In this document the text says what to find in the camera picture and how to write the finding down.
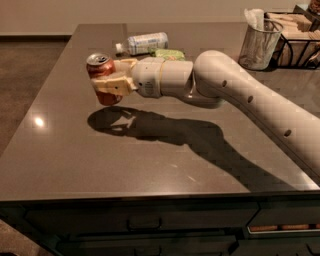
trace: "wall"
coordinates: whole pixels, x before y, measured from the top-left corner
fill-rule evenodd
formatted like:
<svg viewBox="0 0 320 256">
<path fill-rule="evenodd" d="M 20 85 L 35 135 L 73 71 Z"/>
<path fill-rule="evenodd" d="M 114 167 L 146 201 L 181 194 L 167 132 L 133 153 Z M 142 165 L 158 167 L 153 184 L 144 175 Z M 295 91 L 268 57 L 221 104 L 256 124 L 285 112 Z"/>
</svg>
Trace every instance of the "wall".
<svg viewBox="0 0 320 256">
<path fill-rule="evenodd" d="M 245 8 L 292 11 L 309 0 L 1 0 L 0 35 L 69 35 L 80 23 L 238 22 Z"/>
</svg>

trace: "drawer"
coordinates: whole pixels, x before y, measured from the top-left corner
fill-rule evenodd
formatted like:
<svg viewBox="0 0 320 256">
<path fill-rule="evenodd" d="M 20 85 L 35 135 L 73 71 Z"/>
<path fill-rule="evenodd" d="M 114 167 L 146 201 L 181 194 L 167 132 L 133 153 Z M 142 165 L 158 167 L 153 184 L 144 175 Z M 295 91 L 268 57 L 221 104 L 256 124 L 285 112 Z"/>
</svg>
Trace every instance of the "drawer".
<svg viewBox="0 0 320 256">
<path fill-rule="evenodd" d="M 269 231 L 277 232 L 320 230 L 319 201 L 270 202 L 260 206 L 261 210 L 248 225 L 249 230 L 268 231 L 268 227 Z"/>
<path fill-rule="evenodd" d="M 192 236 L 175 234 L 149 239 L 118 238 L 106 241 L 60 243 L 57 250 L 65 256 L 157 256 L 222 255 L 236 242 L 233 236 Z"/>
<path fill-rule="evenodd" d="M 242 227 L 258 211 L 255 203 L 130 206 L 30 210 L 25 218 L 46 234 L 152 232 Z"/>
<path fill-rule="evenodd" d="M 312 256 L 319 255 L 320 238 L 240 240 L 232 256 Z"/>
</svg>

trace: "soda can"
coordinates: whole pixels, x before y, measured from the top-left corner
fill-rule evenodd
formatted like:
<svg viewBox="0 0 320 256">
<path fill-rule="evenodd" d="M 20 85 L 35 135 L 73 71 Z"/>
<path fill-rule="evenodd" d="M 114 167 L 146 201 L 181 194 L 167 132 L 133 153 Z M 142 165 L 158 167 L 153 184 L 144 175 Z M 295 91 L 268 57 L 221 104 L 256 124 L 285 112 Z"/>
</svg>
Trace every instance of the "soda can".
<svg viewBox="0 0 320 256">
<path fill-rule="evenodd" d="M 116 71 L 114 61 L 108 54 L 93 53 L 87 58 L 87 71 L 89 77 L 98 78 L 109 76 Z M 122 100 L 122 96 L 95 90 L 100 104 L 111 106 Z"/>
</svg>

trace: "bottle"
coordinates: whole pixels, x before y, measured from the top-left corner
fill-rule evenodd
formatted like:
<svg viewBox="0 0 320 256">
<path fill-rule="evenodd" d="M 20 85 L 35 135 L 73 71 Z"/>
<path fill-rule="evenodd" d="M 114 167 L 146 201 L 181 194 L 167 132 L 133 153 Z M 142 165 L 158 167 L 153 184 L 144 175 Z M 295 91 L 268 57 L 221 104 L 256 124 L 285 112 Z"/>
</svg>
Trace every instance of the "bottle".
<svg viewBox="0 0 320 256">
<path fill-rule="evenodd" d="M 149 53 L 150 48 L 168 48 L 168 36 L 164 32 L 131 36 L 124 43 L 116 44 L 118 54 L 128 53 L 132 56 Z"/>
</svg>

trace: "floor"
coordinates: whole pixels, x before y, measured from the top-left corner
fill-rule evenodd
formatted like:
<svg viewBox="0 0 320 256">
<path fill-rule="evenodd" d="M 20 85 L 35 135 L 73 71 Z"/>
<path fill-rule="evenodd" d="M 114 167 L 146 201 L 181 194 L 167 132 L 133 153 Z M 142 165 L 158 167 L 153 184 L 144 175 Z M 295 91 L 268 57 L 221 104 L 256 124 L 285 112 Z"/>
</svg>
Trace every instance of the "floor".
<svg viewBox="0 0 320 256">
<path fill-rule="evenodd" d="M 0 38 L 0 156 L 63 51 L 64 40 L 2 41 Z M 0 221 L 0 253 L 51 256 Z"/>
</svg>

